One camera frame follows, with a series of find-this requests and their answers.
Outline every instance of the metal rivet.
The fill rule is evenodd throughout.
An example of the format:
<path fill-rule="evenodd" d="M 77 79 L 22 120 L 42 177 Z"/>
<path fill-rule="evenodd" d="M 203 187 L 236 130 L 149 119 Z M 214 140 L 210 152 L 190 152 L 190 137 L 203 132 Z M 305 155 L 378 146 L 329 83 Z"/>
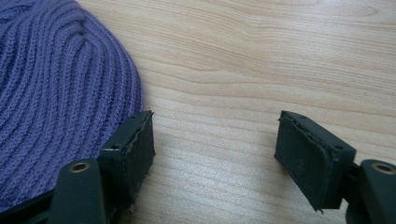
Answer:
<path fill-rule="evenodd" d="M 83 171 L 86 171 L 90 168 L 90 164 L 83 161 L 83 162 L 78 162 L 76 164 L 73 164 L 72 166 L 70 166 L 69 171 L 71 173 L 80 173 Z"/>
<path fill-rule="evenodd" d="M 385 163 L 376 162 L 372 164 L 372 167 L 383 174 L 396 175 L 396 169 Z"/>

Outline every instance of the purple knit hat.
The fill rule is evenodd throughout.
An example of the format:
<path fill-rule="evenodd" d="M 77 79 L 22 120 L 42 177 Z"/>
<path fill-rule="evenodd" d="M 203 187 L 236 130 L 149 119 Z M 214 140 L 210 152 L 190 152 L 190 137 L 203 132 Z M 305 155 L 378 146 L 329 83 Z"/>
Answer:
<path fill-rule="evenodd" d="M 73 0 L 0 0 L 0 212 L 97 158 L 142 90 L 119 41 Z"/>

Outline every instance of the textured plastic pad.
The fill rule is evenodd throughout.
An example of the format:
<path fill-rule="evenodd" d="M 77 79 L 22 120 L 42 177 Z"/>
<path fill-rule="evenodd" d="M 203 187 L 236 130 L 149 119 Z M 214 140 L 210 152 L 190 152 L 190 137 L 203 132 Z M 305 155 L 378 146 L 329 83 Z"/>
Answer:
<path fill-rule="evenodd" d="M 136 113 L 121 124 L 100 151 L 108 203 L 129 207 L 135 202 L 155 155 L 151 111 Z"/>
<path fill-rule="evenodd" d="M 339 208 L 339 185 L 342 175 L 352 167 L 355 154 L 356 149 L 313 120 L 281 112 L 275 157 L 315 210 Z"/>

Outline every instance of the clamp jaw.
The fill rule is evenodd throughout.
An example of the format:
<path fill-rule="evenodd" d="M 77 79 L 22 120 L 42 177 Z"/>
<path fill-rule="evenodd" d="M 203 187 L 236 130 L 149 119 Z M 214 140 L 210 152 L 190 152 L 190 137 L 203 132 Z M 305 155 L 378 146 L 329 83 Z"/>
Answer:
<path fill-rule="evenodd" d="M 288 170 L 312 207 L 349 203 L 346 223 L 396 223 L 396 166 L 353 162 L 356 149 L 313 120 L 282 111 L 275 158 Z"/>
<path fill-rule="evenodd" d="M 55 190 L 0 214 L 0 223 L 110 223 L 114 212 L 136 200 L 155 155 L 152 112 L 125 120 L 97 160 L 72 161 Z"/>

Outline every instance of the wood grain surface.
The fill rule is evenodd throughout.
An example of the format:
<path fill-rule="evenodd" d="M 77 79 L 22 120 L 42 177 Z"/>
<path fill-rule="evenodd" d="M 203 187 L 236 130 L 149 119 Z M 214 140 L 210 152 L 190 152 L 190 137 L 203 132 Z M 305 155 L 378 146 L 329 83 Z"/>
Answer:
<path fill-rule="evenodd" d="M 120 223 L 345 223 L 274 159 L 280 111 L 396 163 L 396 1 L 78 0 L 120 40 L 157 155 Z"/>

